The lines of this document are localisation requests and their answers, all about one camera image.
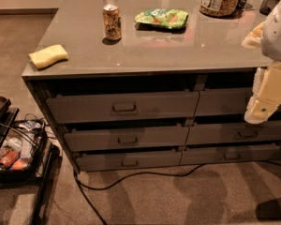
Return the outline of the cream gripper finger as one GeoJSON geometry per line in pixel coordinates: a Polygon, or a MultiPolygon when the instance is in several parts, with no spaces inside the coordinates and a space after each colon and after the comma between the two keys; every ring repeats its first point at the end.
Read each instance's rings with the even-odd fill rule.
{"type": "Polygon", "coordinates": [[[263,32],[264,22],[257,25],[242,41],[242,46],[247,49],[259,48],[261,45],[261,37],[263,32]]]}
{"type": "Polygon", "coordinates": [[[252,92],[244,120],[249,124],[260,124],[267,121],[281,105],[281,62],[257,69],[252,92]]]}

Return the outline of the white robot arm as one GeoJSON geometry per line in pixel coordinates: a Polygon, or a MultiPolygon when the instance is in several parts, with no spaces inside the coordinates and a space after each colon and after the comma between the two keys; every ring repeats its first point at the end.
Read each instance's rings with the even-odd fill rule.
{"type": "Polygon", "coordinates": [[[255,73],[252,92],[244,114],[250,124],[269,119],[281,105],[281,0],[264,22],[256,26],[242,41],[247,49],[261,48],[273,62],[255,73]]]}

